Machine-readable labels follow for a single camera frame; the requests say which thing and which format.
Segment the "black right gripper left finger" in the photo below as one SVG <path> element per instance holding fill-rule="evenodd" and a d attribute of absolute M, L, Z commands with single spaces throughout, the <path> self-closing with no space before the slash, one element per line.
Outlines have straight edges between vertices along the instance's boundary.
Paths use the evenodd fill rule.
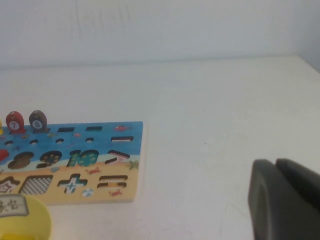
<path fill-rule="evenodd" d="M 252 164 L 248 206 L 256 240 L 318 240 L 320 200 L 305 200 L 276 163 Z"/>

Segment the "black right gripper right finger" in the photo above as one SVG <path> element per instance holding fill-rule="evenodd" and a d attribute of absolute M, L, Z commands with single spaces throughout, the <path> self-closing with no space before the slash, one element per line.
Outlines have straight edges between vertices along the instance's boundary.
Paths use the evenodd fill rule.
<path fill-rule="evenodd" d="M 286 158 L 277 159 L 275 165 L 302 198 L 305 200 L 320 199 L 319 173 Z"/>

